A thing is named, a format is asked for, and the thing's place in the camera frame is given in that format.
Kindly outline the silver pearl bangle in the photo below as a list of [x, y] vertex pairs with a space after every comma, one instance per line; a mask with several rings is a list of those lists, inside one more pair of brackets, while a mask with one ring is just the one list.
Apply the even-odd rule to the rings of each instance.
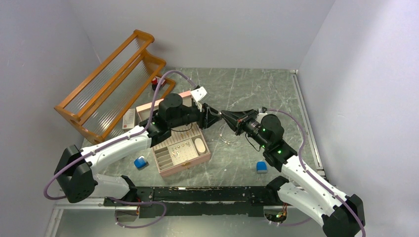
[[226, 145], [231, 145], [233, 143], [236, 143], [240, 137], [235, 134], [233, 130], [227, 125], [224, 124], [220, 127], [219, 131], [219, 137]]

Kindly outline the pink jewelry box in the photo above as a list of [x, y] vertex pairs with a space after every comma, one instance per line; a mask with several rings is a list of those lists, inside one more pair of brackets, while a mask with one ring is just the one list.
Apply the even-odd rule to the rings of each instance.
[[[152, 138], [152, 154], [159, 174], [168, 177], [194, 165], [210, 160], [211, 154], [197, 123], [200, 111], [190, 91], [171, 93], [165, 98], [138, 106], [136, 111], [141, 126], [150, 120], [147, 131]], [[199, 155], [194, 140], [201, 138], [206, 153]]]

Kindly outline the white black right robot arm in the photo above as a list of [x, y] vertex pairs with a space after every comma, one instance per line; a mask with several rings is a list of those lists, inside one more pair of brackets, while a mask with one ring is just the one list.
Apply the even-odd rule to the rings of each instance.
[[366, 236], [363, 202], [331, 185], [283, 139], [284, 128], [275, 114], [257, 110], [220, 111], [219, 115], [236, 135], [245, 133], [263, 149], [267, 163], [281, 176], [267, 190], [271, 204], [285, 202], [316, 221], [328, 237]]

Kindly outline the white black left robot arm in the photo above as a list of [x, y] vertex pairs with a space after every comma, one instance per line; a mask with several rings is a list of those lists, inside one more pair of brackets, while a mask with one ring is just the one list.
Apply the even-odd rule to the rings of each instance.
[[201, 102], [204, 93], [200, 89], [193, 90], [191, 96], [191, 105], [186, 106], [181, 95], [170, 93], [159, 102], [153, 100], [148, 118], [128, 132], [84, 150], [67, 147], [52, 178], [64, 193], [57, 200], [77, 203], [88, 197], [111, 197], [124, 205], [133, 204], [137, 198], [133, 182], [126, 176], [106, 176], [100, 171], [133, 152], [164, 142], [173, 128], [195, 123], [206, 129], [221, 120], [219, 111]]

